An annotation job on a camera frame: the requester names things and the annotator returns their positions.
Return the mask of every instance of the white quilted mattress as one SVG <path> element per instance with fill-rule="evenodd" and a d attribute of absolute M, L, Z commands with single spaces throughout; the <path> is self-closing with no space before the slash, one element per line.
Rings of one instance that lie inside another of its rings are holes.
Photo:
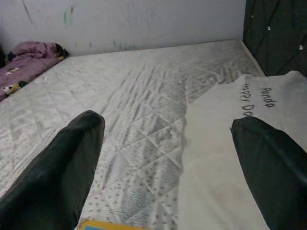
<path fill-rule="evenodd" d="M 0 103 L 0 196 L 91 109 L 106 130 L 81 220 L 176 229 L 187 103 L 248 73 L 263 76 L 236 40 L 69 57 Z"/>

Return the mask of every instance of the bed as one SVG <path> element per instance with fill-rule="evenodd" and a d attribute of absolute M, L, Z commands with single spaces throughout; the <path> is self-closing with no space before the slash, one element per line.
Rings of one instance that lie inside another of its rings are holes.
<path fill-rule="evenodd" d="M 80 221 L 176 229 L 187 105 L 242 74 L 264 76 L 237 40 L 67 58 L 0 103 L 0 196 L 91 109 L 106 129 Z"/>

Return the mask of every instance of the pink blanket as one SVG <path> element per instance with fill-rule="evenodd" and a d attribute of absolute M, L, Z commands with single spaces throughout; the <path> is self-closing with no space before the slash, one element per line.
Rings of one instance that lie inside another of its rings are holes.
<path fill-rule="evenodd" d="M 12 61 L 0 69 L 0 101 L 7 96 L 3 90 L 4 87 L 18 85 L 20 81 L 29 83 L 59 63 L 58 55 L 55 43 L 24 42 L 19 44 L 12 51 Z"/>

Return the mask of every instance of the padded headboard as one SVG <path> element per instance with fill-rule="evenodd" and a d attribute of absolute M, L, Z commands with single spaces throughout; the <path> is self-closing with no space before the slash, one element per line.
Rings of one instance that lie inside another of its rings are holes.
<path fill-rule="evenodd" d="M 243 38 L 267 76 L 307 76 L 307 0 L 247 0 Z"/>

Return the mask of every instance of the pile of clothes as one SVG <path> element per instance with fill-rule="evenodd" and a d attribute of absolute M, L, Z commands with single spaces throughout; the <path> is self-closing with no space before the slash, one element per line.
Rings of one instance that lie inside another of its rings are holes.
<path fill-rule="evenodd" d="M 56 43 L 24 42 L 7 56 L 0 69 L 0 102 L 62 61 L 68 52 Z"/>

